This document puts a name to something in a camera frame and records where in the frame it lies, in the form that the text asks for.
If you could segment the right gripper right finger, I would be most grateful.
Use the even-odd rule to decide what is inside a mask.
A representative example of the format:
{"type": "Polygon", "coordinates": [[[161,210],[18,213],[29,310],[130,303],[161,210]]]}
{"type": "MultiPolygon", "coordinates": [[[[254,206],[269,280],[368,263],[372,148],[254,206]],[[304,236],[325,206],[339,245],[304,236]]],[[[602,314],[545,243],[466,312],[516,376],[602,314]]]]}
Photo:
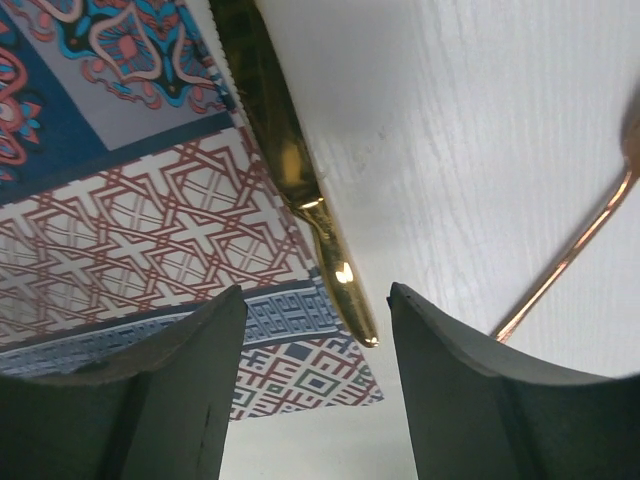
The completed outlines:
{"type": "Polygon", "coordinates": [[[422,479],[635,479],[639,379],[609,379],[508,347],[408,286],[388,297],[422,479]]]}

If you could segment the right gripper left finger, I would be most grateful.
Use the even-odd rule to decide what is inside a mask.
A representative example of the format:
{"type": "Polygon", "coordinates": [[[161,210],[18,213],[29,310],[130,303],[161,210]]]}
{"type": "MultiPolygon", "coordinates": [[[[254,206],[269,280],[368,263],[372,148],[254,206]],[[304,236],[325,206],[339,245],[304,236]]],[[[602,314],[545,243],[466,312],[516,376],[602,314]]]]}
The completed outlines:
{"type": "Polygon", "coordinates": [[[68,374],[1,379],[5,479],[215,479],[247,307],[233,286],[68,374]]]}

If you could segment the patterned cloth placemat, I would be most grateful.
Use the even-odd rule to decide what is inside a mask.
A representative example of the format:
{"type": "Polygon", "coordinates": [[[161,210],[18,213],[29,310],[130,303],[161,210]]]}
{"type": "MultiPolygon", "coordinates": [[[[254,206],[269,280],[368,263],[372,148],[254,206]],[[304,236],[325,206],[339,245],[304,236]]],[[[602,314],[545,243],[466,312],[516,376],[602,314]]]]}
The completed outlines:
{"type": "Polygon", "coordinates": [[[1,371],[69,373],[237,285],[231,418],[384,398],[204,1],[1,5],[1,371]]]}

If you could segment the copper spoon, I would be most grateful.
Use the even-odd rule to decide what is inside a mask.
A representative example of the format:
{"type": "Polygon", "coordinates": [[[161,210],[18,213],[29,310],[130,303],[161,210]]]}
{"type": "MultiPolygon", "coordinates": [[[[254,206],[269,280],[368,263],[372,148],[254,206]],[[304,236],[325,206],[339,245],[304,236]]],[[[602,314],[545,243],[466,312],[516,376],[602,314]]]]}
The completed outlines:
{"type": "Polygon", "coordinates": [[[576,258],[584,251],[599,231],[613,217],[623,202],[639,182],[639,107],[630,107],[624,117],[621,129],[620,152],[623,159],[623,173],[608,197],[595,209],[560,252],[533,282],[532,286],[515,303],[506,316],[493,329],[490,336],[500,343],[506,343],[523,323],[536,304],[567,271],[576,258]]]}

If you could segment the gold knife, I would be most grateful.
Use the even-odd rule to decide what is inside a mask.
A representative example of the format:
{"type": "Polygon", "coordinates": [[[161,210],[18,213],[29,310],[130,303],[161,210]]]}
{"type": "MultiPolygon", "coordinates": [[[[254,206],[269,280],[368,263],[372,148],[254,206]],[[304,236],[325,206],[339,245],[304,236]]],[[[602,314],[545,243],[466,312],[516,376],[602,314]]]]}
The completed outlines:
{"type": "Polygon", "coordinates": [[[356,268],[321,191],[279,59],[255,1],[211,1],[209,9],[237,96],[291,213],[309,225],[327,293],[352,337],[366,348],[379,334],[356,268]]]}

